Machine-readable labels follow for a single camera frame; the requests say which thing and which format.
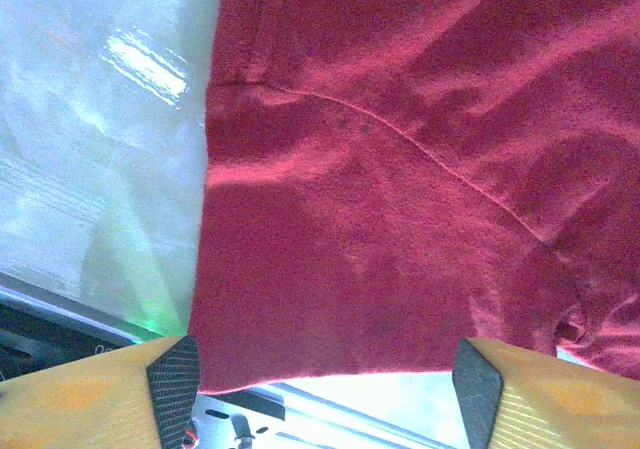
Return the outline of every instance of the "red t-shirt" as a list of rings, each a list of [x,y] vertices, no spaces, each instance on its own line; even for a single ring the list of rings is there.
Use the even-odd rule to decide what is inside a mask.
[[[222,0],[204,392],[451,368],[640,379],[640,0]]]

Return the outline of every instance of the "black rubber pad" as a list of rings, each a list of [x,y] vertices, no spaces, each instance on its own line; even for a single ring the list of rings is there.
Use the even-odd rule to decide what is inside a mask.
[[[162,449],[180,449],[200,385],[196,340],[182,338],[147,367]]]
[[[471,449],[486,449],[496,422],[504,379],[468,340],[458,344],[453,385]]]
[[[20,366],[8,352],[0,348],[0,382],[22,374]]]

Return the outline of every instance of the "stitching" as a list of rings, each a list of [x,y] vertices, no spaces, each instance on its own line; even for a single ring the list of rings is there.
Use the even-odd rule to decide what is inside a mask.
[[[431,151],[425,149],[418,142],[416,142],[413,138],[411,138],[410,136],[405,134],[403,131],[401,131],[400,129],[395,127],[390,122],[388,122],[388,121],[384,120],[383,118],[379,117],[377,114],[375,114],[373,112],[370,112],[370,111],[367,111],[366,109],[360,108],[358,106],[354,106],[353,104],[350,104],[348,102],[341,101],[340,99],[336,99],[336,98],[329,97],[329,96],[324,96],[324,95],[321,95],[321,94],[316,94],[316,93],[313,93],[313,92],[303,92],[303,91],[295,91],[295,90],[291,90],[291,89],[285,89],[285,88],[276,86],[274,84],[264,83],[264,82],[262,84],[260,84],[260,85],[265,86],[265,87],[269,87],[271,89],[276,89],[278,91],[290,93],[290,94],[297,94],[297,95],[301,95],[301,96],[312,96],[312,97],[317,97],[319,99],[332,101],[332,102],[335,102],[336,104],[340,104],[342,106],[346,106],[346,107],[348,107],[350,109],[353,109],[356,112],[360,112],[362,114],[366,114],[367,116],[370,116],[370,117],[374,118],[375,120],[381,122],[382,124],[384,124],[387,127],[389,127],[391,130],[393,130],[396,134],[398,134],[399,136],[404,138],[406,141],[408,141],[411,144],[413,144],[419,151],[421,151],[423,154],[425,154],[429,159],[431,159],[433,162],[435,162],[438,166],[440,166],[446,172],[448,172],[449,174],[451,174],[452,176],[454,176],[458,180],[462,181],[464,184],[466,184],[467,186],[471,187],[473,190],[475,190],[478,193],[482,194],[484,197],[489,199],[491,202],[493,202],[494,204],[499,206],[501,209],[503,209],[504,211],[509,213],[509,215],[511,217],[513,217],[522,227],[524,227],[540,244],[545,246],[547,249],[549,249],[553,253],[551,248],[544,241],[542,241],[542,239],[535,233],[535,231],[531,227],[529,227],[515,212],[513,212],[511,209],[509,209],[507,206],[505,206],[498,199],[494,198],[490,194],[488,194],[485,191],[483,191],[480,187],[478,187],[475,184],[473,184],[471,181],[466,179],[464,176],[458,174],[456,171],[454,171],[449,166],[447,166],[444,162],[442,162],[440,159],[438,159],[438,157],[436,155],[434,155]]]
[[[408,136],[407,134],[402,132],[400,129],[395,127],[390,122],[384,120],[383,118],[381,118],[380,116],[378,116],[377,114],[375,114],[373,112],[370,112],[370,111],[368,111],[366,109],[363,109],[361,107],[358,107],[358,106],[355,106],[353,104],[350,104],[348,102],[342,101],[340,99],[336,99],[336,98],[333,98],[333,97],[330,97],[330,96],[325,96],[325,95],[322,95],[322,94],[316,94],[316,93],[313,93],[313,92],[296,91],[296,90],[293,90],[293,89],[285,89],[285,88],[277,86],[277,85],[275,85],[273,83],[267,83],[267,82],[229,82],[229,83],[215,84],[215,86],[216,87],[229,87],[229,86],[236,86],[236,87],[237,86],[266,87],[266,88],[273,89],[273,90],[276,90],[276,91],[281,91],[281,92],[284,92],[284,93],[287,93],[287,94],[296,94],[296,95],[300,95],[300,96],[316,97],[316,98],[321,99],[321,100],[331,101],[331,102],[339,104],[341,106],[348,107],[348,108],[350,108],[350,109],[352,109],[352,110],[354,110],[356,112],[359,112],[359,113],[362,113],[362,114],[366,114],[367,116],[372,117],[373,119],[375,119],[375,120],[379,121],[380,123],[384,124],[385,126],[389,127],[396,134],[398,134],[399,136],[404,138],[406,141],[410,142],[414,147],[416,147],[419,151],[421,151],[429,159],[431,159],[433,162],[435,162],[438,166],[440,166],[448,174],[454,176],[456,179],[461,181],[463,184],[465,184],[468,187],[472,188],[473,190],[475,190],[476,192],[478,192],[479,194],[481,194],[482,196],[486,197],[491,202],[496,204],[503,211],[507,212],[539,244],[541,244],[545,249],[547,249],[549,251],[551,256],[553,256],[553,258],[557,261],[558,265],[567,273],[567,275],[570,277],[571,281],[573,282],[573,284],[572,284],[573,285],[573,294],[574,294],[576,300],[578,301],[578,304],[579,304],[578,309],[582,312],[582,314],[584,316],[584,321],[585,321],[584,322],[584,328],[583,328],[584,329],[584,333],[572,345],[578,345],[589,334],[589,327],[591,326],[591,322],[592,321],[591,321],[591,318],[589,317],[588,311],[585,310],[584,299],[583,299],[582,294],[581,294],[581,292],[580,292],[580,290],[578,288],[578,283],[577,283],[576,277],[573,275],[571,270],[566,266],[566,264],[563,261],[560,260],[560,257],[556,254],[556,252],[548,244],[546,244],[536,234],[536,232],[531,227],[529,227],[515,212],[513,212],[513,210],[509,209],[507,206],[505,206],[498,199],[496,199],[493,196],[491,196],[490,194],[486,193],[480,187],[478,187],[477,185],[473,184],[471,181],[467,180],[464,176],[458,174],[456,171],[451,169],[444,162],[442,162],[440,159],[438,159],[438,157],[435,156],[431,151],[425,149],[418,142],[416,142],[413,138],[411,138],[410,136]]]
[[[267,27],[274,25],[277,27],[278,20],[282,13],[284,0],[263,0],[260,22],[255,33],[252,46],[251,57],[247,67],[247,80],[260,82],[262,76],[267,72],[271,62],[274,41],[277,39],[278,31],[267,37]]]

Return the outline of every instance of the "clear plastic sheet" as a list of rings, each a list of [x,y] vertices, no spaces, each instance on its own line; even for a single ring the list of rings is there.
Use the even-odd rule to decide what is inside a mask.
[[[0,1],[0,272],[184,333],[218,0]]]

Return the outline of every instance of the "metal plate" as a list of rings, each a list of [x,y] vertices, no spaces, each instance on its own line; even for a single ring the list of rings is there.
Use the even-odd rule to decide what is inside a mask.
[[[283,428],[285,408],[261,395],[241,391],[198,395],[191,416],[200,438],[199,449],[235,449],[243,439],[266,449]]]

